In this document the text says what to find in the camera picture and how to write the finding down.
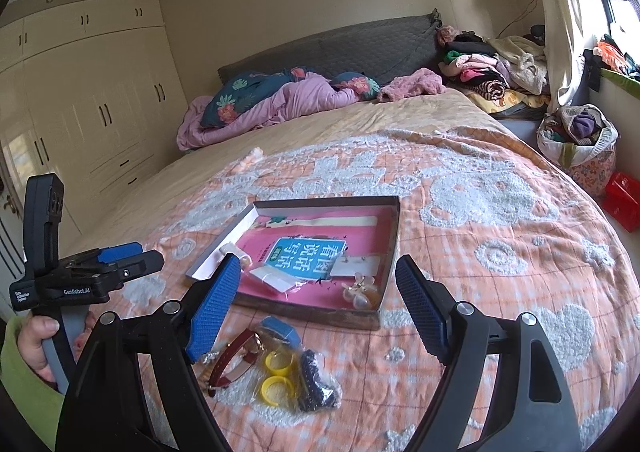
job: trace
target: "windowsill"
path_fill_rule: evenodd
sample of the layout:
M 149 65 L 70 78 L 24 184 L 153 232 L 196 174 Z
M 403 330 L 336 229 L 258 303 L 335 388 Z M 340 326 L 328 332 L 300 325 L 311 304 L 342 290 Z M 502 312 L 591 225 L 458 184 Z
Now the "windowsill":
M 600 74 L 607 80 L 612 81 L 620 89 L 625 90 L 632 97 L 640 100 L 640 82 L 638 80 L 610 70 L 601 70 Z

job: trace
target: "handheld device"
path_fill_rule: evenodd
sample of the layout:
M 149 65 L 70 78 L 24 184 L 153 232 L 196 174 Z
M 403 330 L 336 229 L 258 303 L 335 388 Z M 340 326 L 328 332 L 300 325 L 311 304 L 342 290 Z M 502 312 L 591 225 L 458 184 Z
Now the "handheld device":
M 88 442 L 94 452 L 174 450 L 158 440 L 151 423 L 138 353 L 151 355 L 178 449 L 232 452 L 191 365 L 212 347 L 240 274 L 240 261 L 227 254 L 210 279 L 151 315 L 121 320 L 104 313 L 65 397 L 56 452 L 81 450 Z M 469 302 L 456 302 L 443 284 L 428 281 L 409 255 L 398 259 L 396 283 L 425 349 L 446 366 L 405 452 L 580 452 L 569 387 L 533 314 L 487 317 Z M 459 449 L 485 357 L 493 353 L 500 359 L 481 437 Z
M 93 249 L 60 259 L 58 226 L 65 187 L 55 174 L 32 176 L 24 200 L 24 276 L 9 287 L 16 311 L 31 309 L 60 324 L 42 346 L 59 392 L 66 393 L 76 370 L 73 342 L 84 332 L 91 304 L 108 302 L 109 293 L 127 281 L 159 272 L 162 254 L 143 252 L 139 243 Z

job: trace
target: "blue gripper pad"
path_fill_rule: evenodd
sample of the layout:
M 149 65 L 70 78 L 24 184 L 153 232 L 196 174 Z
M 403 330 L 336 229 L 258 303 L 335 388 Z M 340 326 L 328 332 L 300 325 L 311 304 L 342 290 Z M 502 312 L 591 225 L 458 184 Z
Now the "blue gripper pad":
M 396 285 L 425 349 L 430 355 L 437 356 L 440 363 L 448 365 L 450 360 L 449 329 L 447 328 L 447 322 L 450 321 L 449 313 L 433 292 L 430 281 L 425 279 L 420 268 L 409 255 L 403 255 L 396 263 Z
M 117 247 L 104 248 L 98 254 L 98 262 L 104 263 L 105 265 L 109 263 L 115 263 L 121 259 L 126 259 L 127 257 L 133 257 L 134 255 L 138 255 L 142 253 L 142 245 L 140 243 L 127 243 L 125 245 L 119 245 Z
M 192 363 L 213 347 L 226 312 L 238 291 L 240 275 L 240 259 L 227 254 L 211 278 L 213 284 L 209 292 L 191 318 L 191 334 L 185 352 Z

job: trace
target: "cardboard box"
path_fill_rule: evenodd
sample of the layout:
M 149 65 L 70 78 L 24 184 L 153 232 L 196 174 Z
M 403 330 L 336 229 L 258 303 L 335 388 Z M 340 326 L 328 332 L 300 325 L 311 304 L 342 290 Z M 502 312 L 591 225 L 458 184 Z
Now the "cardboard box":
M 224 257 L 220 248 L 227 243 L 238 245 L 254 263 L 259 263 L 280 237 L 339 238 L 347 241 L 345 255 L 380 256 L 376 285 L 384 299 L 396 253 L 399 217 L 397 196 L 256 201 L 232 220 L 187 271 L 187 276 L 198 281 L 211 277 Z M 353 284 L 353 278 L 331 277 L 283 294 L 243 273 L 234 303 L 280 317 L 378 330 L 384 301 L 371 310 L 356 310 L 342 298 L 343 282 Z

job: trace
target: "curtain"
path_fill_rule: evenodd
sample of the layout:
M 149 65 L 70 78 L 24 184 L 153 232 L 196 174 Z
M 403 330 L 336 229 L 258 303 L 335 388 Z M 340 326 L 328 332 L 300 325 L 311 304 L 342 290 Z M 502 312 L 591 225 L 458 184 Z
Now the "curtain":
M 552 103 L 549 111 L 570 104 L 580 86 L 585 31 L 580 0 L 542 0 L 545 7 L 546 61 Z

